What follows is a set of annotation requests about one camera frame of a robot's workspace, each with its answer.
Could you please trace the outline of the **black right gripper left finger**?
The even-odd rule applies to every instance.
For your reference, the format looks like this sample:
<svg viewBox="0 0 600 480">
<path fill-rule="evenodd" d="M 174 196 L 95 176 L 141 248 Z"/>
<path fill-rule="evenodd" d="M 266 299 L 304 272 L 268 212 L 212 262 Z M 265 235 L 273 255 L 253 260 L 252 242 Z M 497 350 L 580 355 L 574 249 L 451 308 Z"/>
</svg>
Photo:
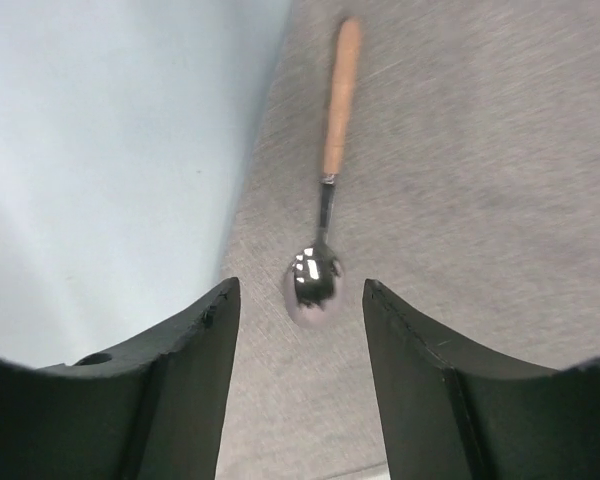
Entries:
<svg viewBox="0 0 600 480">
<path fill-rule="evenodd" d="M 0 359 L 0 479 L 211 479 L 240 284 L 74 365 Z"/>
</svg>

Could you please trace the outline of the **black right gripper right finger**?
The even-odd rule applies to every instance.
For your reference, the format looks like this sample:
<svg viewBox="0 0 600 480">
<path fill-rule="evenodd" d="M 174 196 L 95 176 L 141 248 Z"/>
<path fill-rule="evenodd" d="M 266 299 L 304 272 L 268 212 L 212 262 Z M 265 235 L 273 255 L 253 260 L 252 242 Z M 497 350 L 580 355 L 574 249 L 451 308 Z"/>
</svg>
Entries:
<svg viewBox="0 0 600 480">
<path fill-rule="evenodd" d="M 394 479 L 600 479 L 600 357 L 563 370 L 487 348 L 367 280 Z"/>
</svg>

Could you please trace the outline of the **wooden handled metal spoon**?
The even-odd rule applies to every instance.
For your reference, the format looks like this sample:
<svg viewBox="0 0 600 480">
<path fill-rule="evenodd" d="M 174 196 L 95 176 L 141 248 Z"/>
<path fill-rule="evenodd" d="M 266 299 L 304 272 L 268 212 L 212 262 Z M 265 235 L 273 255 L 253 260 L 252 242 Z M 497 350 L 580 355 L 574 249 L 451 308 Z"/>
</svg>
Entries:
<svg viewBox="0 0 600 480">
<path fill-rule="evenodd" d="M 343 298 L 344 268 L 327 239 L 336 180 L 344 159 L 361 41 L 360 20 L 357 17 L 343 20 L 331 78 L 316 237 L 294 256 L 283 280 L 287 313 L 295 324 L 305 328 L 324 325 L 334 316 Z"/>
</svg>

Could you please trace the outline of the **grey cloth napkin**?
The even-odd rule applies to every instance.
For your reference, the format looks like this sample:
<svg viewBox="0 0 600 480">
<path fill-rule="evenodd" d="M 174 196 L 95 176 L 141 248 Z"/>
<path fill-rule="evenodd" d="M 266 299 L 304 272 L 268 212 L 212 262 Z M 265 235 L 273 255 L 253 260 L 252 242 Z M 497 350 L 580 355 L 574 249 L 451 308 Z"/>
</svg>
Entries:
<svg viewBox="0 0 600 480">
<path fill-rule="evenodd" d="M 281 281 L 314 235 L 348 15 L 363 45 L 329 237 L 345 301 L 308 330 Z M 600 355 L 600 1 L 295 2 L 224 272 L 242 308 L 221 479 L 384 467 L 368 278 L 533 363 Z"/>
</svg>

